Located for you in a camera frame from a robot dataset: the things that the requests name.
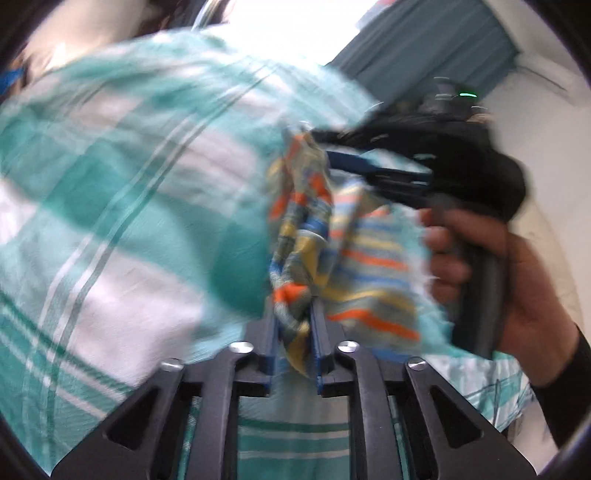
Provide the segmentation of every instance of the teal curtain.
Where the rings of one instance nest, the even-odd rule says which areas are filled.
[[[427,93],[433,77],[490,92],[514,67],[517,50],[480,0],[397,0],[331,62],[390,104]]]

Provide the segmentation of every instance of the finger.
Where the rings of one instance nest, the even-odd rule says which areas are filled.
[[[460,296],[460,288],[456,285],[436,280],[431,286],[431,295],[439,303],[450,303],[455,301]]]
[[[471,244],[480,245],[499,257],[505,256],[509,233],[500,220],[456,209],[446,212],[445,223]]]
[[[422,208],[418,211],[418,218],[424,226],[431,226],[433,224],[433,215],[430,208]]]
[[[431,273],[441,281],[459,285],[472,275],[468,265],[453,255],[435,255],[431,259]]]
[[[447,252],[453,244],[452,233],[442,226],[430,226],[425,230],[424,242],[433,252]]]

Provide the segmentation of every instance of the plaid cloth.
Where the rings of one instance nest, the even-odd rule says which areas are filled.
[[[214,29],[109,47],[2,105],[0,412],[45,471],[162,359],[211,357],[262,315],[267,171],[285,125],[353,125],[374,103],[330,69]],[[503,428],[526,379],[513,359],[448,346],[420,292],[421,229],[392,214],[421,349]],[[285,359],[279,372],[269,399],[241,400],[240,478],[348,478],[346,401],[318,398]]]

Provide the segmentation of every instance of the black sleeve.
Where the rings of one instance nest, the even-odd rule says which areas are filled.
[[[547,387],[533,387],[558,448],[583,421],[591,407],[591,349],[579,331],[579,346],[560,376]]]

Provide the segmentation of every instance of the hand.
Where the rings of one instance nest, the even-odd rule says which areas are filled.
[[[449,252],[452,233],[499,257],[509,256],[511,297],[499,350],[516,357],[534,386],[552,383],[568,365],[579,343],[579,331],[556,296],[542,263],[520,236],[504,223],[465,210],[451,210],[447,228],[433,226],[431,210],[421,210],[427,227],[425,243],[432,250],[431,293],[440,303],[455,300],[471,275],[470,267]]]

